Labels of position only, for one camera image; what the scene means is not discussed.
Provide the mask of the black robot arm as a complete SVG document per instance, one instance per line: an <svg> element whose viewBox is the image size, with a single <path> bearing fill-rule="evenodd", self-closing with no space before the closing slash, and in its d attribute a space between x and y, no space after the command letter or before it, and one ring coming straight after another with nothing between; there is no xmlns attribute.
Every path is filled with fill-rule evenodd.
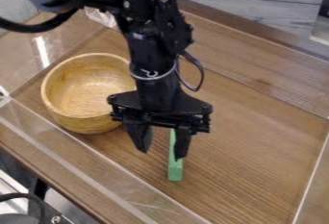
<svg viewBox="0 0 329 224"><path fill-rule="evenodd" d="M201 62L186 51L193 44L193 26L178 0L30 0L55 17L41 24L22 24L0 16L0 28L42 33L61 26L78 10L90 7L110 13L130 53L130 75L137 89L109 96L113 120L122 123L140 151L150 148L154 126L176 130L174 156L188 155L192 137L210 130L213 106L188 93L201 87L181 75L180 58Z"/></svg>

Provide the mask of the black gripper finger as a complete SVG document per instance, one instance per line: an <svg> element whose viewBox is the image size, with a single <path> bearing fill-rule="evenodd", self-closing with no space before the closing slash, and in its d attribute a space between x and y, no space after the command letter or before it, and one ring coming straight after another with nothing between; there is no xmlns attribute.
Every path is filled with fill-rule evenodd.
<svg viewBox="0 0 329 224"><path fill-rule="evenodd" d="M192 131L189 128L178 128L176 130L177 141L174 145L176 160L184 159L188 155L189 145L192 141Z"/></svg>
<svg viewBox="0 0 329 224"><path fill-rule="evenodd" d="M125 122L125 130L134 142L137 149L146 153L149 151L153 140L153 129L146 122Z"/></svg>

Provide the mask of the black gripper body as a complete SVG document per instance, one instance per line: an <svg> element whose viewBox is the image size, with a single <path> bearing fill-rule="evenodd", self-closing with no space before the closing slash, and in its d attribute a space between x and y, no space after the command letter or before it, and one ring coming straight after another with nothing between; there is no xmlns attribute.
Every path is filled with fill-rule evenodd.
<svg viewBox="0 0 329 224"><path fill-rule="evenodd" d="M107 98L113 120L148 123L166 128L188 127L193 134L210 131L213 106L181 88L177 74L158 80L137 79L137 89Z"/></svg>

